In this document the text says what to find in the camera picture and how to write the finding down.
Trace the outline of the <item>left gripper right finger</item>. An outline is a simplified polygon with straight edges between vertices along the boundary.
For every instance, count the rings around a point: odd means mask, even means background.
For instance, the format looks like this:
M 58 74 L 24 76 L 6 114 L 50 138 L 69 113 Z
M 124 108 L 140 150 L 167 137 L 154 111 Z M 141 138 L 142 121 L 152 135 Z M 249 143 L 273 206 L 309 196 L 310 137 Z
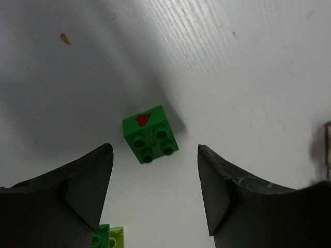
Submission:
M 330 181 L 295 190 L 198 146 L 209 235 L 216 247 L 330 247 Z

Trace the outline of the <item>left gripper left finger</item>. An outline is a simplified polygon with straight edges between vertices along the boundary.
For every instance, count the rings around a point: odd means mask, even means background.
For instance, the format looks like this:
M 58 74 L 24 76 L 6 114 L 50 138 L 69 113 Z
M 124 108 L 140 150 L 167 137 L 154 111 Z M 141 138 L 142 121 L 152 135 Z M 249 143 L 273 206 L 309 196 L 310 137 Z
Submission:
M 113 168 L 106 143 L 48 173 L 1 188 L 1 247 L 90 247 Z

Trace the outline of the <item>green lego plate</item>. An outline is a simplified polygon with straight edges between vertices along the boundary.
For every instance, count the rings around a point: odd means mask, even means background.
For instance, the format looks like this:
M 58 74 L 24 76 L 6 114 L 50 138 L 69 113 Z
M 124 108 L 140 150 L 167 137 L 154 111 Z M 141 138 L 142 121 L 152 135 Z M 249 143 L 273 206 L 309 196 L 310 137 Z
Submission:
M 110 248 L 110 225 L 99 225 L 92 237 L 91 248 Z

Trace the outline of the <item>green 2x2 lego brick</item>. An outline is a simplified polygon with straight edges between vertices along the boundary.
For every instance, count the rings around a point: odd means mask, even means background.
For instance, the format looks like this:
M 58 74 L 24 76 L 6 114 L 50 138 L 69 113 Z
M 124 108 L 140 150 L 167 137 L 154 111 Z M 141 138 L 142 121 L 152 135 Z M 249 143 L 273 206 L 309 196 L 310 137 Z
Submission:
M 179 150 L 161 105 L 124 119 L 122 129 L 123 137 L 141 164 Z

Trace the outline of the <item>light green lego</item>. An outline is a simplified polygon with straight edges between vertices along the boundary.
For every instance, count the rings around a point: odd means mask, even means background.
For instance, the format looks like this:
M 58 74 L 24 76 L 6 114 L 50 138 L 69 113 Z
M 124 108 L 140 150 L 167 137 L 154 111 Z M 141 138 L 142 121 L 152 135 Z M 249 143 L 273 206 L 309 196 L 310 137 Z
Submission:
M 110 248 L 124 248 L 124 228 L 112 227 L 110 228 Z

